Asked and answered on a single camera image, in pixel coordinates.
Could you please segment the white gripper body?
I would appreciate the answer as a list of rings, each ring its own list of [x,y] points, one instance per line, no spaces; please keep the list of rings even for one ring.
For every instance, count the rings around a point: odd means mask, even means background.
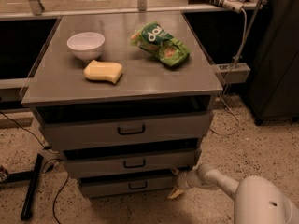
[[[177,187],[182,190],[198,188],[200,185],[199,176],[195,170],[181,171],[177,176]]]

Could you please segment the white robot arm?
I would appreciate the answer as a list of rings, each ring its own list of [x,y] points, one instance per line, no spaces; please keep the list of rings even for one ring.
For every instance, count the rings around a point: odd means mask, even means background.
[[[172,169],[175,185],[168,195],[177,198],[187,189],[221,189],[234,201],[234,224],[299,224],[299,208],[271,181],[251,175],[236,181],[211,164],[195,170]]]

